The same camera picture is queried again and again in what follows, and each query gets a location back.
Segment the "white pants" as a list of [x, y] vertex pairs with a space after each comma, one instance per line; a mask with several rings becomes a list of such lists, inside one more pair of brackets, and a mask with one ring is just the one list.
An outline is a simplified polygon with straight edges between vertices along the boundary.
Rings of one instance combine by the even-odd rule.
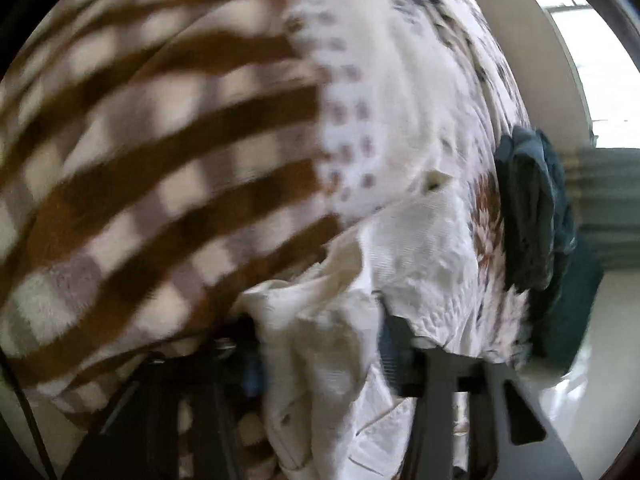
[[478, 356], [489, 344], [464, 188], [448, 182], [391, 204], [330, 243], [293, 281], [239, 296], [266, 367], [264, 422], [290, 479], [389, 479], [409, 439], [413, 400], [384, 378], [383, 309], [416, 336]]

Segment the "folded dark blue pants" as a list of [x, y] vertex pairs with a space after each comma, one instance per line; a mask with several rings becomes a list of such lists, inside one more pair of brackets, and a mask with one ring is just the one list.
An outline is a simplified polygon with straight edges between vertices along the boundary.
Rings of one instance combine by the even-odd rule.
[[519, 292], [545, 290], [564, 271], [577, 244], [561, 157], [542, 131], [516, 126], [501, 138], [495, 166], [506, 284]]

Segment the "dark teal crumpled blanket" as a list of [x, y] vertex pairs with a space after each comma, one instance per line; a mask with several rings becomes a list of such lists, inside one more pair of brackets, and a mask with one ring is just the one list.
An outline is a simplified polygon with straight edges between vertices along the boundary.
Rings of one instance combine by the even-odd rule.
[[529, 294], [533, 356], [562, 374], [572, 367], [588, 330], [604, 272], [588, 240], [578, 232], [570, 255], [557, 255], [545, 290]]

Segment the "right grey striped curtain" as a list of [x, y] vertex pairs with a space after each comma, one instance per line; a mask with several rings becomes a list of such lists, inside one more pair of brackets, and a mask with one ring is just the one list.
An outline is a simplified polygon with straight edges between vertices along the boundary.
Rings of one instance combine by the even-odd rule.
[[636, 148], [584, 148], [564, 159], [580, 232], [606, 270], [639, 269], [640, 179]]

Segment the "floral bed blanket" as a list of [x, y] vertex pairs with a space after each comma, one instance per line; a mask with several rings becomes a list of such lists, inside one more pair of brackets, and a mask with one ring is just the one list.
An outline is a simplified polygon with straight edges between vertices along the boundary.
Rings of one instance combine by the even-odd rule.
[[[526, 299], [494, 153], [528, 122], [475, 0], [60, 0], [1, 81], [1, 380], [29, 432], [49, 423], [50, 475], [149, 354], [188, 356], [249, 315], [243, 292], [448, 182], [471, 209], [478, 356], [510, 359]], [[254, 323], [242, 479], [289, 479]]]

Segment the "window with metal bars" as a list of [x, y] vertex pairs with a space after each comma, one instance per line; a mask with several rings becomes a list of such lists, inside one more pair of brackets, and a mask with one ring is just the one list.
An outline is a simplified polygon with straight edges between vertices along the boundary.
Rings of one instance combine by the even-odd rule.
[[639, 70], [589, 6], [551, 8], [584, 92], [597, 148], [638, 148]]

